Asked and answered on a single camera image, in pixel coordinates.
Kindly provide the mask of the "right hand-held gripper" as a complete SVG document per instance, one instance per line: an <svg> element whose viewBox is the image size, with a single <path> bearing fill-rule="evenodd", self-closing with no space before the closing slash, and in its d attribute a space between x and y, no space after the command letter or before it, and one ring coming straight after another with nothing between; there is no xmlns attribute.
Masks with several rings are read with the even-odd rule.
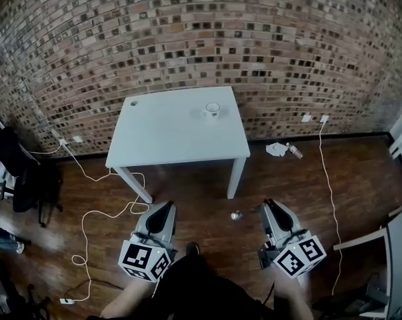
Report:
<svg viewBox="0 0 402 320"><path fill-rule="evenodd" d="M284 204L266 198L258 208L267 241L258 251L260 267L276 265L294 279L312 270L326 256L316 235L301 226Z"/></svg>

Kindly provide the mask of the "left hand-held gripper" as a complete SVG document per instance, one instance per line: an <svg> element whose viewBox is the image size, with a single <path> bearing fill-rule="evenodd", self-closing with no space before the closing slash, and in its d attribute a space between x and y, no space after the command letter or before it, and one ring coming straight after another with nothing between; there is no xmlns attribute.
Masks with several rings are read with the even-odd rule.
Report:
<svg viewBox="0 0 402 320"><path fill-rule="evenodd" d="M151 204L123 242L118 265L131 277L157 282L174 261L177 208L173 201Z"/></svg>

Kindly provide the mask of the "white cup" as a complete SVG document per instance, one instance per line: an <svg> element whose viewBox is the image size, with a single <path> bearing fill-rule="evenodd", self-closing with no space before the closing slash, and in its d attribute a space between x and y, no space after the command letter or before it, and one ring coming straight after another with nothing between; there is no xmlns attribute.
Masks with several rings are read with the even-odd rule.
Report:
<svg viewBox="0 0 402 320"><path fill-rule="evenodd" d="M208 103L205 106L205 109L201 112L202 116L207 121L215 121L219 117L220 112L220 104L218 103Z"/></svg>

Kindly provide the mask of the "person's right forearm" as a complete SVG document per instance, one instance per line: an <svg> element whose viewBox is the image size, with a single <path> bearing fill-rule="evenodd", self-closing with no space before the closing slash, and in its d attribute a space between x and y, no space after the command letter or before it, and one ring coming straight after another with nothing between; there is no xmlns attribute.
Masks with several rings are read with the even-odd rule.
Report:
<svg viewBox="0 0 402 320"><path fill-rule="evenodd" d="M272 271L275 284L274 310L278 320L314 320L298 281L288 277L275 265Z"/></svg>

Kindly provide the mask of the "person's left forearm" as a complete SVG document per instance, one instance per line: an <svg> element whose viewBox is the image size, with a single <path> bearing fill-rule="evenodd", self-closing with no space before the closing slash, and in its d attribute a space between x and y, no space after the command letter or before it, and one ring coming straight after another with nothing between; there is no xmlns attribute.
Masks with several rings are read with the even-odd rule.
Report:
<svg viewBox="0 0 402 320"><path fill-rule="evenodd" d="M112 319L129 316L142 300L152 296L155 286L156 284L152 282L132 278L128 286L102 310L100 318Z"/></svg>

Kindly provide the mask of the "person's black clothing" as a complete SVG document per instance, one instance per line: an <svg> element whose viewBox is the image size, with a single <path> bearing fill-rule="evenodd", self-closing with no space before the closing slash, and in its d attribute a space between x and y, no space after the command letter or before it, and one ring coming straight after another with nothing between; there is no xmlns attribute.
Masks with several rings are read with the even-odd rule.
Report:
<svg viewBox="0 0 402 320"><path fill-rule="evenodd" d="M196 243L163 275L149 306L148 320L273 320L272 309L219 276Z"/></svg>

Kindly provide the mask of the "white table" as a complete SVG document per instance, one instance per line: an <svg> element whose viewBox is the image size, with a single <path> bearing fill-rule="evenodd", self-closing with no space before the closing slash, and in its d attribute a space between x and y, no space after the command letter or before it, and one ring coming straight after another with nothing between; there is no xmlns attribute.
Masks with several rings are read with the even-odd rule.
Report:
<svg viewBox="0 0 402 320"><path fill-rule="evenodd" d="M208 103L220 104L215 121L201 114ZM126 97L105 165L150 203L152 196L130 168L233 160L227 189L227 198L233 199L250 155L232 88L203 87Z"/></svg>

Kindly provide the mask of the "white side desk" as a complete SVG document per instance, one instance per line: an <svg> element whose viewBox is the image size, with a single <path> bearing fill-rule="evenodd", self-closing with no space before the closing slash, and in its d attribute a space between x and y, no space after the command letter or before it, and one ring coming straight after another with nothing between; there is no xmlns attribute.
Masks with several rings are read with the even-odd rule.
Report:
<svg viewBox="0 0 402 320"><path fill-rule="evenodd" d="M373 233L333 246L340 251L376 239L384 239L387 258L387 304L377 311L360 314L362 317L389 319L402 308L402 206L390 212L392 220Z"/></svg>

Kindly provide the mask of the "clear plastic bottle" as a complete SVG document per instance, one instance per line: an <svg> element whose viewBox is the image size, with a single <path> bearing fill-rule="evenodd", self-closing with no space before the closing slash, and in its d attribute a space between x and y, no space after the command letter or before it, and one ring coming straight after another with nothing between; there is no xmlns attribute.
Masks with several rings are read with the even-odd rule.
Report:
<svg viewBox="0 0 402 320"><path fill-rule="evenodd" d="M294 155L296 156L298 159L302 159L303 158L303 154L302 152L300 152L300 150L298 150L298 148L296 148L296 146L294 146L293 144L287 143L286 144L288 150Z"/></svg>

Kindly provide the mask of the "crumpled white paper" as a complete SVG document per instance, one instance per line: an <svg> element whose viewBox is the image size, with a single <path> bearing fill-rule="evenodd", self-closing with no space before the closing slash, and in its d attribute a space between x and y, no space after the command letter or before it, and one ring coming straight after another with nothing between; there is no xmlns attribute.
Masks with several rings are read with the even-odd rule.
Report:
<svg viewBox="0 0 402 320"><path fill-rule="evenodd" d="M288 150L288 146L275 142L273 144L266 145L265 150L268 154L274 157L284 157Z"/></svg>

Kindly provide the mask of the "black office chair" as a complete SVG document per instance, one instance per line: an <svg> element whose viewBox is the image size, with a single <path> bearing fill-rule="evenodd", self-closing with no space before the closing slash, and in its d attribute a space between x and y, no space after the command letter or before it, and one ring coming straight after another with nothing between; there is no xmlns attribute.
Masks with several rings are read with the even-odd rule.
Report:
<svg viewBox="0 0 402 320"><path fill-rule="evenodd" d="M63 183L56 166L39 163L24 153L17 135L10 127L0 129L0 163L15 178L13 187L1 184L0 194L4 198L11 194L13 211L24 213L30 209L38 210L38 222L42 228L43 206L48 204L62 212L59 204L59 191Z"/></svg>

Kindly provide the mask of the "black chair base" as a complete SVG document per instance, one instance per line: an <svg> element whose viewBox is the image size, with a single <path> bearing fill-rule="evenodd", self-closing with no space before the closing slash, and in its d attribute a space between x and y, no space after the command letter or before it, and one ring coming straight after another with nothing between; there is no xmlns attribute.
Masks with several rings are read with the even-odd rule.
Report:
<svg viewBox="0 0 402 320"><path fill-rule="evenodd" d="M0 320L51 320L48 310L50 298L37 303L34 291L35 286L28 284L27 297L22 296L0 259Z"/></svg>

